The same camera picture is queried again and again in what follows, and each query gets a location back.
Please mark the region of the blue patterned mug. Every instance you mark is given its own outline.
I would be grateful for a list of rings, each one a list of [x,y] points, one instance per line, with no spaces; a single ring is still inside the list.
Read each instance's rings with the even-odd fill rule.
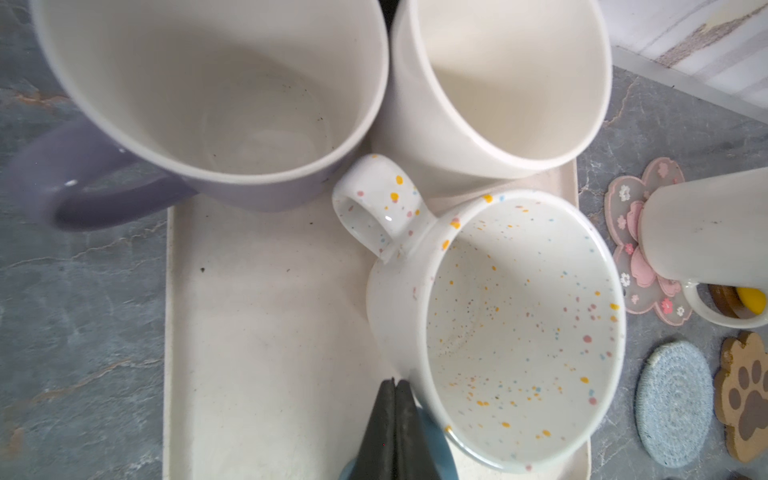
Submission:
[[[445,435],[423,408],[417,408],[429,451],[440,476],[439,479],[458,479],[457,467]]]

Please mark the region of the yellow mug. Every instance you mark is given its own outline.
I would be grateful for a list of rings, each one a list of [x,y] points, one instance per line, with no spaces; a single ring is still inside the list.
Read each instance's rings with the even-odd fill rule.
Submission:
[[[767,305],[766,294],[754,288],[737,287],[736,293],[742,305],[754,315],[761,315]]]

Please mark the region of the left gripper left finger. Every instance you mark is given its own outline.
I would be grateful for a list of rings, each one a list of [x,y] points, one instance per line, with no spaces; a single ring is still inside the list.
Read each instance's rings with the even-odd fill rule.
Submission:
[[[395,426],[395,382],[389,379],[380,385],[349,479],[393,478]]]

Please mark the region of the white mug red inside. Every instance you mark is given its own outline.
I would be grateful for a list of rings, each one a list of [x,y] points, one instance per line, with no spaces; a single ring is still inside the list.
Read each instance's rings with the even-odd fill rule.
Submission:
[[[767,314],[725,316],[707,306],[700,284],[767,291],[765,167],[658,188],[640,215],[639,241],[650,266],[677,281],[691,310],[728,328],[757,328]]]

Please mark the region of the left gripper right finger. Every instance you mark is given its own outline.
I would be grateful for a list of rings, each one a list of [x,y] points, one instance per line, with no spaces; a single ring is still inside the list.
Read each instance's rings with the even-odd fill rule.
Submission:
[[[440,478],[407,380],[400,380],[395,389],[394,436],[394,479],[437,480]]]

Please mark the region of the light blue woven coaster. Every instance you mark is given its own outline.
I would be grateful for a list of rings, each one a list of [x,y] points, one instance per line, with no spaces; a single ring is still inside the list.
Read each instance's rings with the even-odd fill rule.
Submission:
[[[678,340],[656,348],[645,362],[635,394],[638,436],[648,455],[668,468],[697,458],[714,414],[714,387],[702,352]]]

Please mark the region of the speckled white mug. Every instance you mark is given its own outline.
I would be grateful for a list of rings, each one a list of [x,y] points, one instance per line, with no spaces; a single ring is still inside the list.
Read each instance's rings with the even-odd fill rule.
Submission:
[[[468,456],[524,474],[571,456],[619,384],[619,274],[571,203],[529,189],[433,214],[382,155],[336,184],[334,211],[377,258],[366,288],[382,354]]]

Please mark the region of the brown paw cork coaster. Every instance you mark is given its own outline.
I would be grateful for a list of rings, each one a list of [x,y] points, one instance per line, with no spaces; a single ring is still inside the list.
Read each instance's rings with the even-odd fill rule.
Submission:
[[[742,463],[756,459],[767,450],[767,351],[758,333],[725,339],[714,387],[729,454]]]

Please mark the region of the pink flower silicone coaster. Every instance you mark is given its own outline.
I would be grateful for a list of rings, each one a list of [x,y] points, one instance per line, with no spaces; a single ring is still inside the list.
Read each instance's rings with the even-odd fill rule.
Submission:
[[[627,311],[636,315],[653,311],[670,326],[683,325],[692,310],[681,284],[658,275],[645,258],[639,242],[640,218],[652,193],[683,181],[679,165],[668,157],[660,157],[651,161],[640,177],[615,178],[604,196],[605,221],[616,244],[613,257]]]

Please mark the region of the plain wooden round coaster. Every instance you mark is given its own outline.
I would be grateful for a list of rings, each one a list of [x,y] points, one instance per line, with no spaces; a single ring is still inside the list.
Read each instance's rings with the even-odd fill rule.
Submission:
[[[715,306],[723,315],[739,319],[749,319],[756,316],[743,304],[735,287],[709,285],[708,288]]]

